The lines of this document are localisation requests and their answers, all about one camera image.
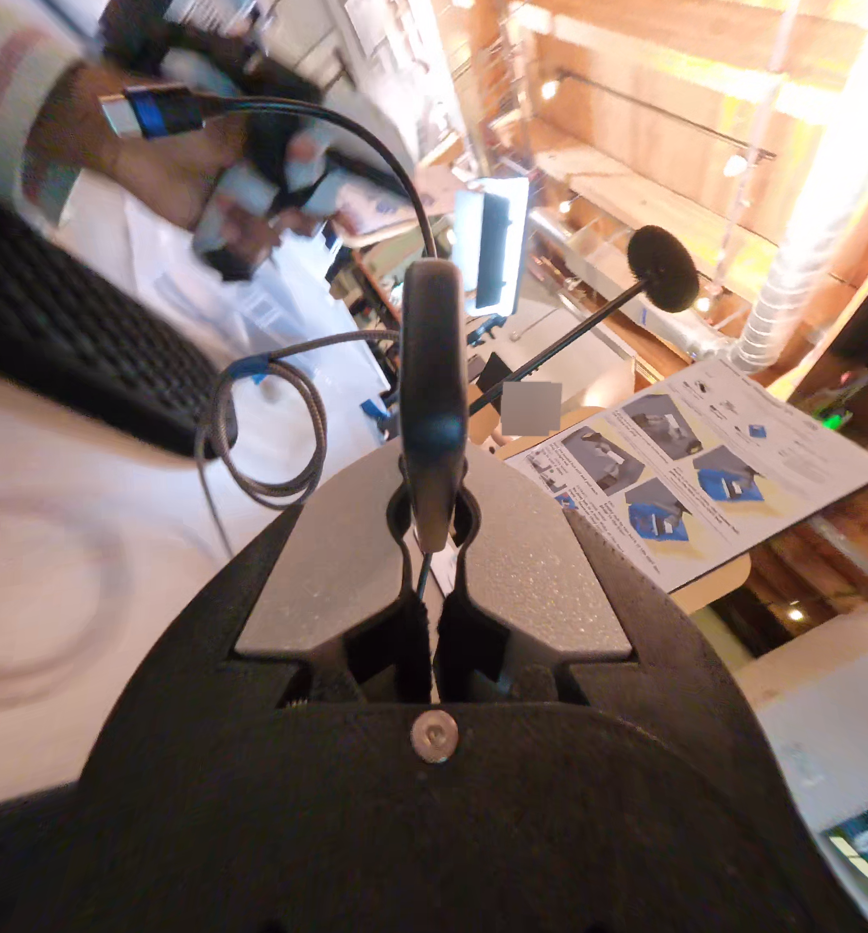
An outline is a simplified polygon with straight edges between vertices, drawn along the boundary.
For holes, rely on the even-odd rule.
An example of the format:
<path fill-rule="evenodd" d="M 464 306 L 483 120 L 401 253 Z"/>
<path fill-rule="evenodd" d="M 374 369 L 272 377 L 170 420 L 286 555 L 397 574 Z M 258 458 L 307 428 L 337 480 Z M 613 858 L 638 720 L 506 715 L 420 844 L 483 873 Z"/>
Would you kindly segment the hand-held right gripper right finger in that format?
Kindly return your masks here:
<path fill-rule="evenodd" d="M 440 700 L 588 705 L 573 668 L 620 663 L 633 648 L 565 509 L 469 445 L 454 518 L 454 583 L 434 655 Z"/>

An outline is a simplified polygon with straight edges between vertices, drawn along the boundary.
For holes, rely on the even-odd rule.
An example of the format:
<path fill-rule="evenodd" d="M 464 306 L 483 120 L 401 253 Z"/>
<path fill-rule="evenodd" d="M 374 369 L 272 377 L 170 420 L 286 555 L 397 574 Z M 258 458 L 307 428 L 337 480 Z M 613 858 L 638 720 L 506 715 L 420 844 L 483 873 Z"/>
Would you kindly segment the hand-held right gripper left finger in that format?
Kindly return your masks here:
<path fill-rule="evenodd" d="M 378 698 L 430 700 L 428 616 L 404 543 L 401 449 L 388 443 L 302 507 L 235 644 L 244 658 L 347 671 Z"/>

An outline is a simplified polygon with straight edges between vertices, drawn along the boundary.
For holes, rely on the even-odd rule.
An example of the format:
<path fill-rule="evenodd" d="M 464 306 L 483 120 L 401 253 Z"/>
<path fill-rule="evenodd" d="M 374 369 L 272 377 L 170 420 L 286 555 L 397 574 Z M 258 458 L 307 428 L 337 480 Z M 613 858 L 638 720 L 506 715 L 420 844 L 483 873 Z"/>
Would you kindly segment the braided usb cable blue plug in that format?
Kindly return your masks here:
<path fill-rule="evenodd" d="M 327 107 L 288 97 L 222 96 L 183 84 L 125 87 L 100 99 L 107 124 L 122 139 L 148 142 L 197 133 L 208 123 L 232 115 L 247 118 L 243 156 L 218 176 L 213 192 L 194 228 L 195 255 L 227 282 L 247 282 L 253 263 L 235 252 L 224 232 L 224 204 L 255 220 L 270 222 L 283 212 L 329 218 L 342 212 L 341 191 L 365 190 L 364 198 L 410 204 L 422 235 L 426 259 L 437 249 L 424 202 L 415 185 L 415 169 L 402 154 L 398 131 L 370 101 L 350 96 Z M 395 331 L 347 331 L 276 348 L 231 362 L 214 383 L 210 401 L 195 431 L 194 460 L 207 507 L 220 542 L 234 555 L 218 514 L 203 465 L 209 449 L 230 472 L 237 487 L 252 501 L 278 512 L 302 505 L 316 490 L 324 469 L 328 424 L 324 402 L 311 376 L 294 360 L 331 346 L 390 341 Z M 232 386 L 243 379 L 275 377 L 299 393 L 312 421 L 315 448 L 307 466 L 292 480 L 264 484 L 239 470 L 231 458 L 227 408 Z"/>

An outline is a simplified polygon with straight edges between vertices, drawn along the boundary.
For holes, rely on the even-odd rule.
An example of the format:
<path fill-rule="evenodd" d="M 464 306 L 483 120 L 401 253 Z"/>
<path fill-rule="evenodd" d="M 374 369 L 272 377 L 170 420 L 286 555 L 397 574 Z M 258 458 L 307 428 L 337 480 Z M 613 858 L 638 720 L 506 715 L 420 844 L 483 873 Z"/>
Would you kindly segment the person's left forearm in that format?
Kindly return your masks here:
<path fill-rule="evenodd" d="M 70 42 L 0 6 L 0 207 L 37 227 L 62 224 L 82 169 L 31 155 L 30 136 L 54 93 L 86 72 L 117 85 L 107 62 L 83 57 Z"/>

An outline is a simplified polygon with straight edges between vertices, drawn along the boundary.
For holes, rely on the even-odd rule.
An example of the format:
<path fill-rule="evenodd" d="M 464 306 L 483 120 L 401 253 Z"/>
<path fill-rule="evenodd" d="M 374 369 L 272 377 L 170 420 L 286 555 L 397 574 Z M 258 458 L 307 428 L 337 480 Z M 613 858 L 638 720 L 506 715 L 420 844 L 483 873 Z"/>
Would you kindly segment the person's left hand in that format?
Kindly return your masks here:
<path fill-rule="evenodd" d="M 78 64 L 59 80 L 27 138 L 22 192 L 42 207 L 50 170 L 87 170 L 174 226 L 194 230 L 219 176 L 243 156 L 245 118 L 233 115 L 154 142 L 122 138 L 100 100 L 125 83 L 122 73 L 92 64 Z"/>

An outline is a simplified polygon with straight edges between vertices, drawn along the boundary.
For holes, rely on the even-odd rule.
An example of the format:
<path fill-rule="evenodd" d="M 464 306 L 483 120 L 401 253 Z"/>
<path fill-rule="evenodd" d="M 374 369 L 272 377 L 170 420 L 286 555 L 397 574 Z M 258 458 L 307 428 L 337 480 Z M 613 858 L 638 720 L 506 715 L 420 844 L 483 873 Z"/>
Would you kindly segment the printed instruction sheet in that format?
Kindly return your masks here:
<path fill-rule="evenodd" d="M 713 359 L 508 464 L 666 593 L 868 488 L 868 450 Z"/>

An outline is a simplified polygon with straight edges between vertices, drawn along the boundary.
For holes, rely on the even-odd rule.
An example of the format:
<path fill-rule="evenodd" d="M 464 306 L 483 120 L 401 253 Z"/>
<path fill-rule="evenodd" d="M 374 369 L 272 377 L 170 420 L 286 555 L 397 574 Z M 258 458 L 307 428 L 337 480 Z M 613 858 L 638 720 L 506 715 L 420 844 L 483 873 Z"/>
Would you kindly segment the long black mesh wrist rest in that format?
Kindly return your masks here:
<path fill-rule="evenodd" d="M 152 311 L 0 208 L 0 375 L 192 458 L 217 370 Z"/>

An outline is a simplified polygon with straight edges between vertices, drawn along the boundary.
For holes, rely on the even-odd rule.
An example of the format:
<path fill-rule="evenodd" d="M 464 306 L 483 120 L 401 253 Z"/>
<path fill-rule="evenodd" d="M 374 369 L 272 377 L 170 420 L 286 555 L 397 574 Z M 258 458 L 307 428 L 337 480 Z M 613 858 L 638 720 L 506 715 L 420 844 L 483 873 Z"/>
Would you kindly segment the black foam boom microphone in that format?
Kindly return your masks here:
<path fill-rule="evenodd" d="M 656 226 L 638 229 L 629 239 L 627 261 L 634 282 L 626 290 L 590 313 L 579 325 L 511 371 L 469 404 L 468 414 L 477 414 L 501 396 L 508 382 L 521 381 L 588 334 L 635 297 L 645 295 L 656 308 L 667 313 L 688 309 L 699 294 L 699 279 L 691 254 L 667 230 Z"/>

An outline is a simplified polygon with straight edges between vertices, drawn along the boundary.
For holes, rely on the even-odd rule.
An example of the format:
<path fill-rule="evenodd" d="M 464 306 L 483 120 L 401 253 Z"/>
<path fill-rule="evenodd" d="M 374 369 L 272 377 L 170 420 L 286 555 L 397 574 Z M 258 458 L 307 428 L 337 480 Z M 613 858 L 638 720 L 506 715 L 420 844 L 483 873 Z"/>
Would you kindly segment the lit led light panel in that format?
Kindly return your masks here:
<path fill-rule="evenodd" d="M 471 317 L 508 317 L 517 308 L 530 183 L 526 177 L 484 178 L 456 195 L 451 259 L 460 270 Z"/>

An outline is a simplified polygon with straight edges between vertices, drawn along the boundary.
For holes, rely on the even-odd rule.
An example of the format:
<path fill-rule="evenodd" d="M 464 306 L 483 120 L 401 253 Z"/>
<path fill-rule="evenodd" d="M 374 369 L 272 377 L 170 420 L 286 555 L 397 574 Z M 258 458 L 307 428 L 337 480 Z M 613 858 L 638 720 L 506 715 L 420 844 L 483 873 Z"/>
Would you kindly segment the rectangular metal air duct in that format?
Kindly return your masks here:
<path fill-rule="evenodd" d="M 533 233 L 560 259 L 566 279 L 588 286 L 603 299 L 611 300 L 634 284 L 626 257 L 633 231 L 621 223 L 604 232 L 603 221 L 593 220 L 572 230 L 547 207 L 531 210 Z M 622 308 L 633 324 L 647 331 L 671 351 L 689 360 L 729 356 L 736 339 L 709 326 L 693 309 L 669 313 L 656 308 L 645 295 L 633 297 Z"/>

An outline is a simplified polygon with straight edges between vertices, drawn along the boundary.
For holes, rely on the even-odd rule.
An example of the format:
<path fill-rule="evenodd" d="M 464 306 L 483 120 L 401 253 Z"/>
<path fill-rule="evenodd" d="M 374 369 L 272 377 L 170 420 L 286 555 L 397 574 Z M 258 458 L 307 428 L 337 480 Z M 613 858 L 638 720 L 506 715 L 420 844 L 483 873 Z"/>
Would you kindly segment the white flexible air duct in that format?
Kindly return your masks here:
<path fill-rule="evenodd" d="M 821 354 L 868 298 L 868 212 L 851 224 L 847 213 L 791 225 L 759 297 L 726 361 L 748 376 L 788 372 L 797 358 L 795 335 L 816 333 Z"/>

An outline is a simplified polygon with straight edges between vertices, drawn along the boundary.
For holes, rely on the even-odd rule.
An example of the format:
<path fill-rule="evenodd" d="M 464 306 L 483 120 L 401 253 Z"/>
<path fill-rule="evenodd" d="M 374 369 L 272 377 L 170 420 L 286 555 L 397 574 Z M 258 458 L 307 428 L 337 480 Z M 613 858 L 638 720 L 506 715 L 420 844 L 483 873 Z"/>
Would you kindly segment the black track light rail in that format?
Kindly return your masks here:
<path fill-rule="evenodd" d="M 637 108 L 642 108 L 664 120 L 677 123 L 680 126 L 707 137 L 714 142 L 721 143 L 723 146 L 726 146 L 731 153 L 730 157 L 727 159 L 726 165 L 723 168 L 723 174 L 728 178 L 739 178 L 743 176 L 749 165 L 750 158 L 753 158 L 755 166 L 758 166 L 764 162 L 772 163 L 778 158 L 778 154 L 776 152 L 761 145 L 752 146 L 750 143 L 743 139 L 721 132 L 720 130 L 717 130 L 707 124 L 696 122 L 681 114 L 674 113 L 658 104 L 649 102 L 633 94 L 618 90 L 614 87 L 610 87 L 589 76 L 582 76 L 579 73 L 565 68 L 557 70 L 554 74 L 554 79 L 559 83 L 562 83 L 566 80 L 578 82 L 582 86 L 600 91 L 613 99 L 621 101 L 622 103 L 629 104 Z"/>

